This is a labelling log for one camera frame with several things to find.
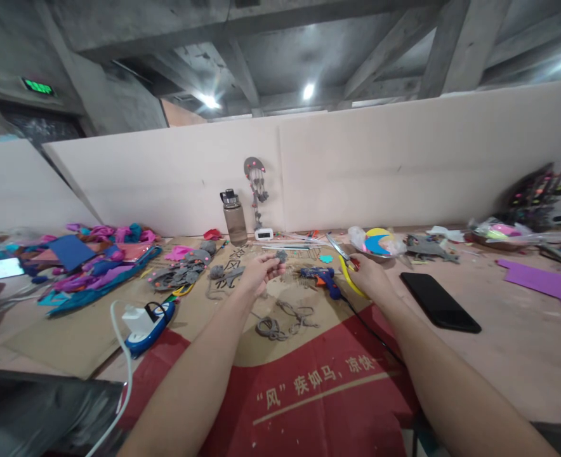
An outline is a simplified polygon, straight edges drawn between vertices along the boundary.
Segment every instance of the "blue power strip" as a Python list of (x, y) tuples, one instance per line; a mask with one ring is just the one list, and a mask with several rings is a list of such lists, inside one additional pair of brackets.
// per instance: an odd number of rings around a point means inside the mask
[[(167, 303), (163, 303), (162, 306), (164, 307), (164, 311), (166, 311), (166, 315), (168, 316), (168, 322), (173, 318), (175, 314), (175, 303), (173, 301), (169, 301)], [(164, 328), (168, 324), (167, 320), (164, 318), (164, 313), (160, 308), (154, 309), (154, 314), (158, 316), (158, 320), (155, 323), (154, 328), (148, 335), (136, 335), (131, 333), (126, 338), (126, 347), (130, 351), (130, 355), (133, 359), (138, 358), (142, 353), (148, 350), (160, 337)]]

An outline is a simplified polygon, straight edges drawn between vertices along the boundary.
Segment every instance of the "table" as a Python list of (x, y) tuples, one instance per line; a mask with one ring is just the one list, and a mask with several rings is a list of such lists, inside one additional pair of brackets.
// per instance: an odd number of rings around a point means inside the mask
[[(391, 283), (411, 307), (450, 347), (496, 387), (528, 420), (561, 423), (561, 305), (556, 298), (503, 280), (506, 269), (495, 260), (514, 262), (561, 273), (561, 264), (529, 251), (502, 253), (474, 244), (458, 245), (461, 264), (437, 260), (414, 265), (431, 274), (482, 326), (480, 334), (439, 329), (430, 324), (399, 279), (410, 271), (401, 262), (385, 265)], [(14, 334), (39, 319), (47, 309), (34, 301), (19, 303), (0, 316), (0, 369), (25, 373), (63, 373), (4, 348)], [(136, 369), (141, 359), (133, 362)], [(126, 361), (116, 353), (95, 376), (99, 380), (126, 380)]]

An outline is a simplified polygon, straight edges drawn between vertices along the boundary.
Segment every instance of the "exit sign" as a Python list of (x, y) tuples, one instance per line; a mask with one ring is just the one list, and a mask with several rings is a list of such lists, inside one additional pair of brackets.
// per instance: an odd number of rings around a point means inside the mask
[(48, 86), (47, 84), (43, 84), (43, 83), (36, 83), (35, 81), (32, 81), (27, 78), (22, 78), (22, 82), (24, 83), (25, 87), (30, 91), (39, 92), (45, 95), (56, 96), (56, 92), (54, 92), (52, 86)]

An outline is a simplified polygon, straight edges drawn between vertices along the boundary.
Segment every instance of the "concrete ceiling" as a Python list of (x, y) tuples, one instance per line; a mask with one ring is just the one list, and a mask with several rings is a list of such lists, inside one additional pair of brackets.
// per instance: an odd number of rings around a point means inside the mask
[(561, 0), (49, 1), (75, 52), (210, 119), (561, 79)]

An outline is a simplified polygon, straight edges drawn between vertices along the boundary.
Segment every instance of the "white board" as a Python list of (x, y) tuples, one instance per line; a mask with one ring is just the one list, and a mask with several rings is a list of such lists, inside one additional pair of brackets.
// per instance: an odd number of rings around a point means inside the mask
[(561, 82), (288, 119), (280, 146), (288, 230), (466, 223), (561, 166)]
[(27, 140), (0, 143), (0, 230), (59, 234), (99, 222)]
[(266, 168), (264, 227), (284, 230), (280, 118), (202, 124), (99, 136), (44, 147), (76, 193), (104, 223), (144, 223), (167, 236), (227, 233), (220, 192), (234, 189), (253, 231), (248, 157)]

